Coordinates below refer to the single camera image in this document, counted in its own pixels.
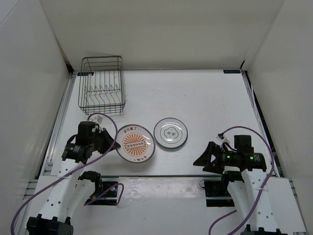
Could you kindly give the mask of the white plate orange pattern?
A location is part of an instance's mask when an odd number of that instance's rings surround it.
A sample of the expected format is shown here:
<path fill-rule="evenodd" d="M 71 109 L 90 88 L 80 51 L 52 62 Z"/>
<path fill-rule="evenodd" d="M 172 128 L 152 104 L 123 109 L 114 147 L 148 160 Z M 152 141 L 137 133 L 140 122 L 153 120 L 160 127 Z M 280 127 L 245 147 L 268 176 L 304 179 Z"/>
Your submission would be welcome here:
<path fill-rule="evenodd" d="M 156 142 L 152 134 L 143 126 L 129 124 L 117 132 L 117 143 L 120 148 L 116 151 L 124 160 L 139 164 L 152 158 L 156 149 Z"/>

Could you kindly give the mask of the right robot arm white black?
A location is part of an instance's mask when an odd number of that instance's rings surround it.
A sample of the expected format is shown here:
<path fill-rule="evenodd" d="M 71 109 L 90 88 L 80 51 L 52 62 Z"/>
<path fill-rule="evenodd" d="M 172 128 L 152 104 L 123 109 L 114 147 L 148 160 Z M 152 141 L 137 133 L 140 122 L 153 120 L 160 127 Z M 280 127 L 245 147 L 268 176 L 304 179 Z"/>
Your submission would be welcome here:
<path fill-rule="evenodd" d="M 240 225 L 231 232 L 242 235 L 281 235 L 266 184 L 271 177 L 263 154 L 254 151 L 250 135 L 235 135 L 234 148 L 227 141 L 208 143 L 194 166 L 220 174 L 220 191 L 231 196 Z"/>

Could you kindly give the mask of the white plate green flower pattern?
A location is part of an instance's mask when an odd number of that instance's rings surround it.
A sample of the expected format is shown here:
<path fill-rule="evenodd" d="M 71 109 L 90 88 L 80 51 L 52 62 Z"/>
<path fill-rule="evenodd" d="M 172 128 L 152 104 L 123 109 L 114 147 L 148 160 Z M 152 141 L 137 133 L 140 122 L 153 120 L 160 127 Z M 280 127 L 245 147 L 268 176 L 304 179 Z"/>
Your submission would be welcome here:
<path fill-rule="evenodd" d="M 162 139 L 162 138 L 158 138 L 156 139 L 157 144 L 164 148 L 164 149 L 169 149 L 169 150 L 174 150 L 174 149 L 179 149 L 181 147 L 183 147 L 186 142 L 187 142 L 188 138 L 176 138 L 176 139 Z"/>

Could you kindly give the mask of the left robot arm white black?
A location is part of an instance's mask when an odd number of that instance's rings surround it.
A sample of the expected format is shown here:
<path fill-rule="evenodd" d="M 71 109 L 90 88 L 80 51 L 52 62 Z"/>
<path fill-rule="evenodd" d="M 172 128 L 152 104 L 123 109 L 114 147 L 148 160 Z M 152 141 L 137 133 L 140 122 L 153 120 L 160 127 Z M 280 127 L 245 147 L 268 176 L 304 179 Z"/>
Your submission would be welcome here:
<path fill-rule="evenodd" d="M 100 121 L 80 122 L 77 134 L 68 139 L 64 148 L 57 180 L 37 192 L 40 195 L 51 190 L 38 214 L 29 217 L 26 224 L 29 234 L 73 234 L 74 213 L 104 192 L 101 174 L 84 170 L 91 164 L 89 158 L 94 152 L 104 155 L 119 147 Z"/>

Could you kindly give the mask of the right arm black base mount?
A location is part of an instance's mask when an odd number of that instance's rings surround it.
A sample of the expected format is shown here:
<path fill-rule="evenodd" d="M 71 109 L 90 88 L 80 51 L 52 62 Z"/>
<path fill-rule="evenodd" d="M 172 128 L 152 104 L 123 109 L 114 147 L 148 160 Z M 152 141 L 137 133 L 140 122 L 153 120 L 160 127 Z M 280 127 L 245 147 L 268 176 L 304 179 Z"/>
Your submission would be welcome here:
<path fill-rule="evenodd" d="M 204 189 L 207 207 L 235 207 L 222 181 L 202 179 L 199 187 Z"/>

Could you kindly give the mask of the metal wire dish rack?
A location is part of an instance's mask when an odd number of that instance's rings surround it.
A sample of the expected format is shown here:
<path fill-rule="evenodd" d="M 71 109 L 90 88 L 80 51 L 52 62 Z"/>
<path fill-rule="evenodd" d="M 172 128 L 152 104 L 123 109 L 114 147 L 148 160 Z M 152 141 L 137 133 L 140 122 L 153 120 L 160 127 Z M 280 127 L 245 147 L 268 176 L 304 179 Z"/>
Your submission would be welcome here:
<path fill-rule="evenodd" d="M 121 56 L 84 57 L 79 77 L 78 106 L 86 114 L 121 114 L 126 105 Z"/>

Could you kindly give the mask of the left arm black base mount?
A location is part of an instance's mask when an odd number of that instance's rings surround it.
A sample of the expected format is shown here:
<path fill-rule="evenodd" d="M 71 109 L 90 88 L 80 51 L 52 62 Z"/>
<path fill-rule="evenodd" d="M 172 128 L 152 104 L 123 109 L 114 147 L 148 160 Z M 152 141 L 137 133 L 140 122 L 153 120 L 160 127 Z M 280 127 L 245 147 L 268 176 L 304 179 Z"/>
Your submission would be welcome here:
<path fill-rule="evenodd" d="M 91 196 L 86 202 L 86 205 L 99 206 L 116 206 L 118 196 L 119 183 L 117 181 L 102 180 L 102 190 Z"/>

